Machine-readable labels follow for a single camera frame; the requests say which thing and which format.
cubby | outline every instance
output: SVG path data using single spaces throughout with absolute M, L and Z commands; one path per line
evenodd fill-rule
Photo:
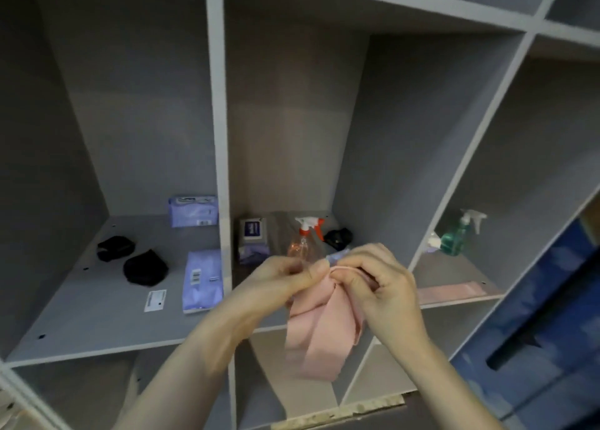
M 0 376 L 53 428 L 108 430 L 202 320 L 181 309 L 189 251 L 221 249 L 226 294 L 244 281 L 242 217 L 267 218 L 273 254 L 302 215 L 383 243 L 420 297 L 475 283 L 421 300 L 451 358 L 599 188 L 596 0 L 0 4 Z M 218 196 L 219 226 L 172 229 L 181 193 Z M 424 253 L 466 208 L 480 235 Z M 168 263 L 163 310 L 96 257 L 117 234 Z M 238 348 L 206 428 L 415 389 L 368 328 L 335 381 L 290 375 L 287 319 Z

red and white spray nozzle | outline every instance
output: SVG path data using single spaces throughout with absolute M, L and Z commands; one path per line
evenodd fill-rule
M 301 236 L 308 236 L 308 234 L 310 232 L 309 229 L 312 228 L 312 229 L 314 229 L 314 232 L 317 233 L 317 236 L 319 236 L 319 239 L 322 240 L 323 242 L 325 241 L 325 239 L 323 238 L 323 233 L 321 232 L 321 225 L 325 221 L 324 218 L 296 217 L 296 221 L 300 222 L 300 224 L 302 225 L 300 227 L 300 235 Z

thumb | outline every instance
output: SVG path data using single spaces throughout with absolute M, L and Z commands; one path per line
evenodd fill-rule
M 359 304 L 374 297 L 371 288 L 359 273 L 348 269 L 338 269 L 332 272 L 332 276 L 344 284 L 344 286 L 355 296 Z
M 315 283 L 319 283 L 328 273 L 329 261 L 327 259 L 319 259 L 312 266 L 290 277 L 292 292 L 297 293 L 311 287 Z

blue label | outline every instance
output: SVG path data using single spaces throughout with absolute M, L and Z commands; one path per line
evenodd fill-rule
M 260 222 L 244 222 L 244 237 L 260 237 Z

pink resistance band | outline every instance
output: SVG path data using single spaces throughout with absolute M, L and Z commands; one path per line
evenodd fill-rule
M 371 290 L 378 284 L 360 269 Z M 442 285 L 417 290 L 420 305 L 486 295 L 477 282 Z M 293 373 L 304 378 L 334 381 L 363 332 L 364 315 L 343 284 L 327 275 L 316 285 L 294 296 L 287 322 L 286 360 Z

